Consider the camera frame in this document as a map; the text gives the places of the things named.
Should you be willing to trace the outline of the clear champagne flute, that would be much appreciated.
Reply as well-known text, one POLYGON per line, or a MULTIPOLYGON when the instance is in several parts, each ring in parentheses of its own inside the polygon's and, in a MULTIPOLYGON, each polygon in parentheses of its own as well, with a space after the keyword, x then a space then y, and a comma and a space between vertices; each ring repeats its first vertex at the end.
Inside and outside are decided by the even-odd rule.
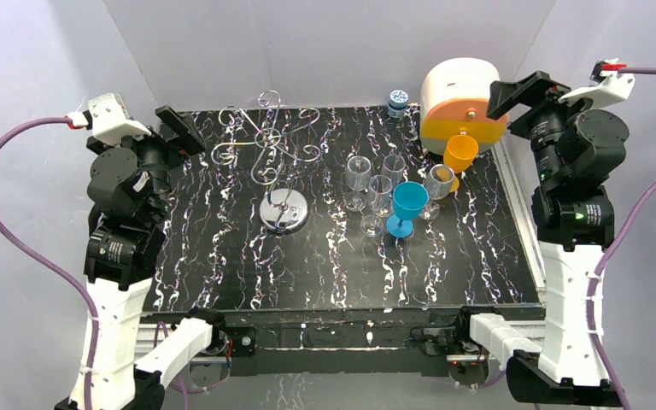
POLYGON ((382 175, 389 178, 392 189, 403 181, 406 162, 401 155, 392 154, 384 157, 382 164, 382 175))

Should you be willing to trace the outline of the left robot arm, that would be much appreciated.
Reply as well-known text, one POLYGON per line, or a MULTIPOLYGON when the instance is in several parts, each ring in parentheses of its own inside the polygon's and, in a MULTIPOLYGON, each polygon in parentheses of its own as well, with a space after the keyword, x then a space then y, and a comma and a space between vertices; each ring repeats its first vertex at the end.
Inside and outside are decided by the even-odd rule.
POLYGON ((205 145, 193 120, 168 106, 156 115, 172 134, 134 120, 120 97, 105 94, 74 113, 72 128, 91 132, 95 154, 88 197, 90 237, 85 252, 85 345, 75 385, 61 409, 158 409, 167 389, 200 355, 251 354, 248 328, 230 328, 223 313, 194 307, 174 325, 157 328, 156 345, 138 355, 144 300, 165 241, 170 172, 205 145))

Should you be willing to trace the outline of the blue plastic wine glass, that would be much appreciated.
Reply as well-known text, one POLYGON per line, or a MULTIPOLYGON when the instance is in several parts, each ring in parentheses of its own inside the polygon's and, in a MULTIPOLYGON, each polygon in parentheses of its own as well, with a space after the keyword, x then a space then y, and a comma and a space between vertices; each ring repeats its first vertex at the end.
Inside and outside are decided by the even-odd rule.
POLYGON ((393 214, 387 219, 388 233, 396 238, 405 238, 413 233, 413 221, 419 217, 429 201, 425 187, 417 182, 398 184, 393 191, 393 214))

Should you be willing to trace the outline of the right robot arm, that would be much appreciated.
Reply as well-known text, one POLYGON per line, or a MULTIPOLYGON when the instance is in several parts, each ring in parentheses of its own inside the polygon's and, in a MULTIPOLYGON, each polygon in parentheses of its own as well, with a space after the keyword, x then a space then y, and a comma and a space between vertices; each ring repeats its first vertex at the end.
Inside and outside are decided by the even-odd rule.
POLYGON ((427 354, 496 359, 518 402, 629 405, 601 345, 601 309, 604 265, 619 243, 604 183, 624 162, 630 135, 608 108, 628 98, 634 79, 608 62, 592 79, 592 86, 574 90, 537 71, 489 85, 490 119, 526 108, 507 129, 527 140, 534 156, 539 184, 531 211, 538 240, 590 262, 583 273, 562 266, 547 275, 543 343, 532 342, 493 307, 464 306, 450 325, 411 330, 427 354))

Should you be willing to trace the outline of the clear wine glass front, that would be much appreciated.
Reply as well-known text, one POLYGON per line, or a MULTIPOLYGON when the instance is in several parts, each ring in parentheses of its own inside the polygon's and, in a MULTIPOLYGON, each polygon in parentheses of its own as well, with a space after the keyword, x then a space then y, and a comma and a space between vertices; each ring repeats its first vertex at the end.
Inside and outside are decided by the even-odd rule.
POLYGON ((388 214, 392 181, 384 175, 371 177, 367 186, 367 203, 371 211, 361 219, 360 228, 367 237, 378 237, 382 234, 383 217, 388 214))

